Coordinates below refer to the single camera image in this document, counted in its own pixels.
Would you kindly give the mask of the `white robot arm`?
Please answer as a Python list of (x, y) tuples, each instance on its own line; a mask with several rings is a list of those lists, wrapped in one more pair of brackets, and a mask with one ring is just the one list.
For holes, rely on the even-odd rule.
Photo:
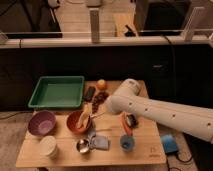
[(143, 116), (213, 144), (213, 109), (144, 98), (140, 91), (138, 81), (124, 80), (107, 98), (107, 110)]

